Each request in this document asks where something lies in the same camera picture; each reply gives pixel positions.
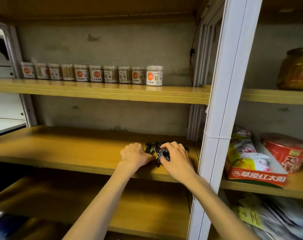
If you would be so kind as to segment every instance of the yellow jar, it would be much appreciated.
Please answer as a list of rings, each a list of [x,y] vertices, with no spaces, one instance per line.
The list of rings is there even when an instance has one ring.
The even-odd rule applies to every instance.
[[[287,52],[287,57],[281,63],[277,87],[285,90],[303,90],[303,48]]]

